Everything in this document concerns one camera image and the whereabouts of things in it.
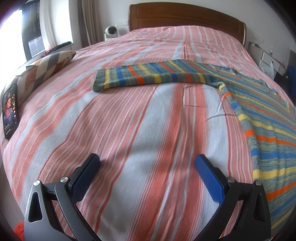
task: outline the headboard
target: headboard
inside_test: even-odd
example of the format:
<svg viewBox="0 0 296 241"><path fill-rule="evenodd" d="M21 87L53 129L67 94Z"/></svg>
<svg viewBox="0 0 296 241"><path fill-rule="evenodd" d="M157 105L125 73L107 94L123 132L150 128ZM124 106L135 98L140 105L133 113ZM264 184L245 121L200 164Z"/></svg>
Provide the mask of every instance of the headboard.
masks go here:
<svg viewBox="0 0 296 241"><path fill-rule="evenodd" d="M227 14L191 4L149 2L129 8L129 30L139 28L198 25L221 30L240 41L246 39L246 25Z"/></svg>

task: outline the metal screw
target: metal screw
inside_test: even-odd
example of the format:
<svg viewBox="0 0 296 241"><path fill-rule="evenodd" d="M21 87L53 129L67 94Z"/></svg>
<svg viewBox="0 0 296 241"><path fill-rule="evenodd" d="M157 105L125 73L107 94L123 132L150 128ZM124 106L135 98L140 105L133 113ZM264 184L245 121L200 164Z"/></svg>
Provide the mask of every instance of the metal screw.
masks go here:
<svg viewBox="0 0 296 241"><path fill-rule="evenodd" d="M235 182L235 179L233 177L228 177L227 178L227 181L230 182L230 183L234 183Z"/></svg>
<svg viewBox="0 0 296 241"><path fill-rule="evenodd" d="M62 177L60 181L61 183L65 183L66 181L68 181L68 177Z"/></svg>
<svg viewBox="0 0 296 241"><path fill-rule="evenodd" d="M36 180L36 181L33 183L34 186L38 186L39 184L40 184L40 181L39 181L39 180Z"/></svg>
<svg viewBox="0 0 296 241"><path fill-rule="evenodd" d="M262 185L262 182L260 180L256 180L255 183L256 183L257 186L261 186Z"/></svg>

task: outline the patterned cushion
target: patterned cushion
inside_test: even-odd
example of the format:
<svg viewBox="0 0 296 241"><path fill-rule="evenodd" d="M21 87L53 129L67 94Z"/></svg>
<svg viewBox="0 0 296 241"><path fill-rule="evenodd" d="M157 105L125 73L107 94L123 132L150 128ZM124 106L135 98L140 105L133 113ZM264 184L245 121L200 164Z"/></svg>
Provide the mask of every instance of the patterned cushion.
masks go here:
<svg viewBox="0 0 296 241"><path fill-rule="evenodd" d="M20 107L29 95L45 80L66 66L75 56L75 51L61 51L37 60L33 67L16 76L12 83L17 83L17 104Z"/></svg>

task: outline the pink and white striped blanket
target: pink and white striped blanket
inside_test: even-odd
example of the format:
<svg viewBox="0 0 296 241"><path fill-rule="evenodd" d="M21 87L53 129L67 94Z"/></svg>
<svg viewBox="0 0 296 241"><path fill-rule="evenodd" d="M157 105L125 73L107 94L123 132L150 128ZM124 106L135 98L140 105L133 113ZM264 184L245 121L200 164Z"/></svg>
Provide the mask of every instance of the pink and white striped blanket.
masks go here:
<svg viewBox="0 0 296 241"><path fill-rule="evenodd" d="M218 90L172 83L92 91L98 69L174 59L235 67L290 101L238 40L210 28L139 29L84 48L21 106L9 141L1 129L5 171L23 212L35 180L58 181L97 153L101 168L78 207L102 240L193 240L218 207L194 169L198 154L252 182L246 138Z"/></svg>

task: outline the smartphone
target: smartphone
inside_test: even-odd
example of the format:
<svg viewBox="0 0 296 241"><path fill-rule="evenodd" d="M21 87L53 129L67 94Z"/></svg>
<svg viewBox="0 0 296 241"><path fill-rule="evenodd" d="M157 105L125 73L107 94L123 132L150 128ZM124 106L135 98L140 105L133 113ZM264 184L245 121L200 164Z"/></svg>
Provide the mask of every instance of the smartphone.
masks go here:
<svg viewBox="0 0 296 241"><path fill-rule="evenodd" d="M4 137L6 139L10 139L20 123L17 106L16 83L13 83L3 95L2 120Z"/></svg>

